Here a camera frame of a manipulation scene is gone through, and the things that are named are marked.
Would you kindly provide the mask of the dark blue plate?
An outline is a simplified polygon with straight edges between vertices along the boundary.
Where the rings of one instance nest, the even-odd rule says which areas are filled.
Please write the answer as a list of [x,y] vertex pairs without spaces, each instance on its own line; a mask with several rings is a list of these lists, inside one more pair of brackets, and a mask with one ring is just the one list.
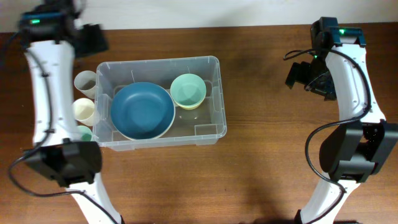
[[123,87],[111,105],[114,127],[133,140],[161,137],[171,128],[175,114],[171,95],[161,86],[149,82]]

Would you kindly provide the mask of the clear plastic storage container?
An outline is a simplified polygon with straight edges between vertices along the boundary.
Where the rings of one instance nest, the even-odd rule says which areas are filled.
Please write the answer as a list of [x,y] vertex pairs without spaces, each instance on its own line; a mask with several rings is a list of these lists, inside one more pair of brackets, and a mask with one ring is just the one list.
[[[169,90],[175,78],[193,73],[203,79],[206,95],[194,110],[177,106],[173,125],[157,139],[131,140],[111,120],[115,94],[126,85],[150,82]],[[114,151],[139,148],[215,144],[227,132],[220,62],[214,56],[103,62],[96,69],[93,139]]]

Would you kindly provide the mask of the grey plastic cup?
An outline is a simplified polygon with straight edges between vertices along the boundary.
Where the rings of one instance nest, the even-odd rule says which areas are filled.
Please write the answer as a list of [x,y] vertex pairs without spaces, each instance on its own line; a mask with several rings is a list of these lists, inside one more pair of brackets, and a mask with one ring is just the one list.
[[86,70],[80,72],[74,79],[74,86],[90,99],[95,98],[96,73]]

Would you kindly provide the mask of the mint green small bowl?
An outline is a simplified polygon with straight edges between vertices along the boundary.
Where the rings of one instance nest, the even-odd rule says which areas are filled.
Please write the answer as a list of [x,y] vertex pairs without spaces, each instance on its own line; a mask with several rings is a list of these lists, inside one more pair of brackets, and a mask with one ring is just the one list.
[[206,85],[198,75],[186,73],[172,82],[170,94],[173,100],[174,98],[206,97]]

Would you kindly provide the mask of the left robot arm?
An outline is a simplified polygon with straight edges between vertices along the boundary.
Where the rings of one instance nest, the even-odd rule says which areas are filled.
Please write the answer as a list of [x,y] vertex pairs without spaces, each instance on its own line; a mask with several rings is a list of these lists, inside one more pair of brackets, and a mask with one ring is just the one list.
[[122,223],[101,178],[102,154],[82,141],[73,114],[73,63],[108,48],[99,25],[81,24],[84,3],[44,1],[21,15],[18,31],[35,108],[33,148],[21,162],[72,196],[89,223]]

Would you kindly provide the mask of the beige plate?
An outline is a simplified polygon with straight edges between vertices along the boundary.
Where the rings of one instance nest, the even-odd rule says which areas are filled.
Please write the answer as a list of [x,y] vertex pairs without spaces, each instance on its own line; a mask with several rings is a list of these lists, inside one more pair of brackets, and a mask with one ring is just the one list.
[[138,95],[127,101],[126,115],[125,137],[133,141],[157,139],[172,127],[176,109],[168,92]]

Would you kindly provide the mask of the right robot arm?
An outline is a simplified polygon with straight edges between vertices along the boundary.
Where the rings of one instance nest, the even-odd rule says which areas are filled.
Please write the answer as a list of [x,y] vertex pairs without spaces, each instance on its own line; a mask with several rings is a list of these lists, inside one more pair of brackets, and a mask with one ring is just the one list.
[[397,125],[388,123],[377,104],[366,66],[363,30],[341,27],[335,17],[321,17],[311,28],[312,47],[284,55],[289,60],[310,54],[310,63],[293,63],[285,84],[304,85],[305,91],[338,102],[339,120],[312,131],[309,145],[321,130],[335,130],[322,142],[321,170],[308,162],[320,180],[312,197],[294,218],[295,223],[335,223],[335,217],[349,195],[371,175],[376,175],[397,143]]

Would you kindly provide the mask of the yellow small bowl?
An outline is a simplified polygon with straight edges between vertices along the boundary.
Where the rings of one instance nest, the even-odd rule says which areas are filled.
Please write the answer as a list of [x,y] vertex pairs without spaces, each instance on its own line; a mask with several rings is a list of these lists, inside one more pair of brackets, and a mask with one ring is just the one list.
[[195,98],[174,98],[174,103],[185,110],[194,110],[198,108],[203,102],[205,97]]

